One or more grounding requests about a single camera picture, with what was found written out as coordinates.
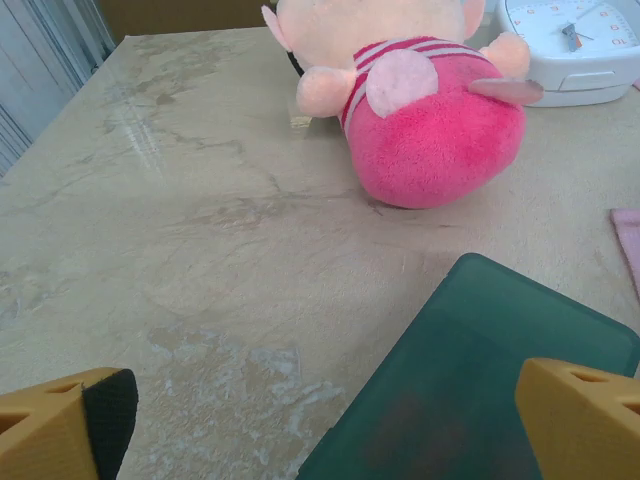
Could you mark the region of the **pink plush doll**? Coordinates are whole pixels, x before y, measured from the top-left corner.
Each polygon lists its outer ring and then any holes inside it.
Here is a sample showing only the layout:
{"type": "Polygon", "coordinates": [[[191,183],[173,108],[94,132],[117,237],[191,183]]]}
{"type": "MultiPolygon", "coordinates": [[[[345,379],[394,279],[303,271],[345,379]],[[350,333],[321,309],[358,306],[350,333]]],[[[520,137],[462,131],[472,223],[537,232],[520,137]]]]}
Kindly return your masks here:
{"type": "Polygon", "coordinates": [[[334,117],[366,192],[426,209],[485,185],[516,158],[528,104],[527,43],[468,40],[485,0],[277,0],[261,13],[301,76],[296,102],[334,117]]]}

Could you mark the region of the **pink student backpack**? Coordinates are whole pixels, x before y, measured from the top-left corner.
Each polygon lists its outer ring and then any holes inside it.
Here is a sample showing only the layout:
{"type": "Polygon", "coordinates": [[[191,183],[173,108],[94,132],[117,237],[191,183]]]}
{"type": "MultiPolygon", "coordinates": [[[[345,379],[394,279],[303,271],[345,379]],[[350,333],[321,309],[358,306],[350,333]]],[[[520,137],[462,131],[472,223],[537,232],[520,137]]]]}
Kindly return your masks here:
{"type": "Polygon", "coordinates": [[[612,209],[610,217],[640,302],[640,209],[612,209]]]}

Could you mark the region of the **green translucent pencil case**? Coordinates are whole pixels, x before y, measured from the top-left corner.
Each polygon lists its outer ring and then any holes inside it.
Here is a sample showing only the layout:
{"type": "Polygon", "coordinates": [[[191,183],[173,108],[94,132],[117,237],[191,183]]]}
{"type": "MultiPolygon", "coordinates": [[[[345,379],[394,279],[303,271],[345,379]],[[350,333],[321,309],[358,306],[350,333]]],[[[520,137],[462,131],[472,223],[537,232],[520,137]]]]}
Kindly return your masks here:
{"type": "Polygon", "coordinates": [[[630,328],[462,255],[296,480],[542,480],[515,404],[533,357],[632,376],[630,328]]]}

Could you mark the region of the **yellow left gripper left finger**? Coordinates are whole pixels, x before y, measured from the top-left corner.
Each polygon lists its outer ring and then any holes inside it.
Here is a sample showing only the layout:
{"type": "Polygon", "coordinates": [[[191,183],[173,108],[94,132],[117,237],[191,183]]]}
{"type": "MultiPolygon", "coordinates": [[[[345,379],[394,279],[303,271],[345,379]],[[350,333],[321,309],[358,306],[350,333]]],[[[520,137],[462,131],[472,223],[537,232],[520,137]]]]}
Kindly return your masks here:
{"type": "Polygon", "coordinates": [[[116,480],[136,415],[130,369],[96,368],[0,395],[0,480],[116,480]]]}

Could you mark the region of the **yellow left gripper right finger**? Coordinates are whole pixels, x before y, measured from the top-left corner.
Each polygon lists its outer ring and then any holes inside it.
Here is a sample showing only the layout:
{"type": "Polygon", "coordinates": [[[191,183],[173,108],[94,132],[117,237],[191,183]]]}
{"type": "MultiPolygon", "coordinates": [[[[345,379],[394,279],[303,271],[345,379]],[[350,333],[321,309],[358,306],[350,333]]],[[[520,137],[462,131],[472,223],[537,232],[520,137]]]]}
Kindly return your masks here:
{"type": "Polygon", "coordinates": [[[640,480],[640,380],[532,358],[515,401],[543,480],[640,480]]]}

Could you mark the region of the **white square alarm clock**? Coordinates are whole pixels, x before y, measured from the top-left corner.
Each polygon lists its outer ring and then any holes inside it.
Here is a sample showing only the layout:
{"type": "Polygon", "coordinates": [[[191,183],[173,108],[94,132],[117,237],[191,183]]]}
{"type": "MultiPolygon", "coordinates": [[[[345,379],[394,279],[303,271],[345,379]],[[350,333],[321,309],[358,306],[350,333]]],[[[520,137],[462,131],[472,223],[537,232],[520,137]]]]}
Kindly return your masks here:
{"type": "Polygon", "coordinates": [[[530,49],[536,107],[608,103],[640,89],[640,0],[496,0],[490,32],[530,49]]]}

